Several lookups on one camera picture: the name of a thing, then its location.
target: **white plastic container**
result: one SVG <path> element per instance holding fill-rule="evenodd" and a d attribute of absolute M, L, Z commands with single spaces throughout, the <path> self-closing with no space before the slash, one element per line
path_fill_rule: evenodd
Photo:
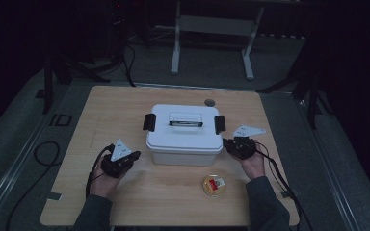
<path fill-rule="evenodd" d="M 225 118 L 213 107 L 157 104 L 143 129 L 155 164 L 210 166 L 223 148 Z"/>

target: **wooden table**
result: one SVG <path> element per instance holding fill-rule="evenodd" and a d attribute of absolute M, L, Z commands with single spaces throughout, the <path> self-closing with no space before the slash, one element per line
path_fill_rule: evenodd
<path fill-rule="evenodd" d="M 145 114 L 155 104 L 204 105 L 213 99 L 225 116 L 224 138 L 242 124 L 266 129 L 254 137 L 267 146 L 284 175 L 260 96 L 255 92 L 232 90 L 185 90 L 127 87 L 94 87 L 87 100 L 52 188 L 61 193 L 59 201 L 47 200 L 40 221 L 45 225 L 72 225 L 85 202 L 88 174 L 97 154 L 118 138 L 142 155 L 121 180 L 110 217 L 111 225 L 123 226 L 247 226 L 249 182 L 240 164 L 223 149 L 210 167 L 164 166 L 152 162 L 143 131 Z M 277 198 L 290 212 L 290 224 L 299 221 L 290 198 L 266 166 L 266 174 Z M 202 187 L 205 176 L 218 174 L 225 180 L 219 197 L 208 196 Z"/>

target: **person's left hand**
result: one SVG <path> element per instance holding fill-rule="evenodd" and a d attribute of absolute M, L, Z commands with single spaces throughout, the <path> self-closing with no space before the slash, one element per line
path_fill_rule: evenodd
<path fill-rule="evenodd" d="M 111 200 L 113 194 L 117 190 L 119 181 L 122 179 L 122 177 L 124 177 L 125 173 L 119 178 L 114 178 L 104 173 L 104 171 L 101 169 L 101 162 L 103 161 L 103 158 L 104 157 L 101 157 L 99 159 L 92 175 L 93 181 L 90 187 L 90 194 L 95 194 Z"/>

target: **gray sleeve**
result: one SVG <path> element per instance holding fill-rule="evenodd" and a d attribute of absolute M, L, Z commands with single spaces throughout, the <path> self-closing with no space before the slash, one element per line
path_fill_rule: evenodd
<path fill-rule="evenodd" d="M 113 203 L 98 195 L 89 195 L 79 217 L 73 225 L 73 231 L 108 231 Z"/>
<path fill-rule="evenodd" d="M 276 198 L 266 176 L 246 184 L 252 231 L 289 230 L 290 214 Z"/>

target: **round container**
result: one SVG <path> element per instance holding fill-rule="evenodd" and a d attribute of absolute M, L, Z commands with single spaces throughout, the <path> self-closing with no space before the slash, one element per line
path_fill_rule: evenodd
<path fill-rule="evenodd" d="M 219 196 L 225 190 L 225 180 L 218 175 L 208 175 L 203 180 L 203 189 L 210 196 Z"/>

